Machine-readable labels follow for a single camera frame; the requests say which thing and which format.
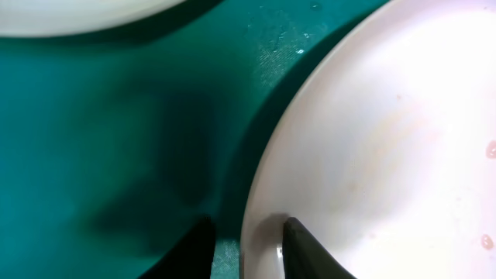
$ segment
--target red sauce drop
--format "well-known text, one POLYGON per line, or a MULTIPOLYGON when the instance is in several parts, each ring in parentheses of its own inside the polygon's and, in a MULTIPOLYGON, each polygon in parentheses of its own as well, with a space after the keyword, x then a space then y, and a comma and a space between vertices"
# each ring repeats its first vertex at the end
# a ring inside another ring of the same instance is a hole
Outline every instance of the red sauce drop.
POLYGON ((496 159, 496 140, 491 141, 487 146, 486 157, 489 159, 496 159))
POLYGON ((490 236, 485 234, 480 238, 480 241, 481 241, 480 244, 482 244, 482 247, 484 249, 491 250, 494 248, 494 242, 490 236))

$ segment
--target white plate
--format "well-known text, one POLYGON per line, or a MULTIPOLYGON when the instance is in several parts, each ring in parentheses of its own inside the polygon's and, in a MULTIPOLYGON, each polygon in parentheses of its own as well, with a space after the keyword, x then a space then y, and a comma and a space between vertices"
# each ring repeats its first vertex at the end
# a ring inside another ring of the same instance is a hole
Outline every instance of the white plate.
POLYGON ((0 36, 61 36, 132 22, 184 0, 0 0, 0 36))
POLYGON ((359 279, 496 278, 495 30, 494 0, 395 0, 355 28, 265 150, 244 278, 284 278, 286 215, 359 279))

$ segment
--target green fabric surface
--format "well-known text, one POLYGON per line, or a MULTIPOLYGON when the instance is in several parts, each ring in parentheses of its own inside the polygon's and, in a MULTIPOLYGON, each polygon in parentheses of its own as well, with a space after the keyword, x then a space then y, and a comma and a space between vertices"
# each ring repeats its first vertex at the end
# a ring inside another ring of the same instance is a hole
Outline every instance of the green fabric surface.
POLYGON ((385 0, 190 0, 115 29, 0 40, 0 278, 134 278, 243 210, 286 106, 385 0))

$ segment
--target table surface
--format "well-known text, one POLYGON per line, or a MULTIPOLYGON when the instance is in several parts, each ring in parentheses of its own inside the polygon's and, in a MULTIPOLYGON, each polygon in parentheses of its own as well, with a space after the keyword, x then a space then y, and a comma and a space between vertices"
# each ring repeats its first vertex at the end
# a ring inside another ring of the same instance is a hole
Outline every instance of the table surface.
POLYGON ((134 278, 209 214, 212 278, 237 278, 278 119, 384 2, 190 0, 97 33, 1 39, 0 277, 134 278))

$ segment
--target black object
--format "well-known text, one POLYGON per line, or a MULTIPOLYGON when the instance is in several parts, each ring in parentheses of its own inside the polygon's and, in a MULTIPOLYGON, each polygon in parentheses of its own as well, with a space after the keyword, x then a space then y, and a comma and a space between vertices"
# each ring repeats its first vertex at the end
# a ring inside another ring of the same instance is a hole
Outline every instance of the black object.
POLYGON ((294 217, 283 226, 282 254, 286 279, 355 279, 294 217))
POLYGON ((204 217, 139 279, 209 279, 215 251, 215 227, 204 217))
MULTIPOLYGON (((215 227, 204 217, 139 279, 209 279, 215 251, 215 227)), ((355 279, 294 217, 283 226, 286 279, 355 279)))

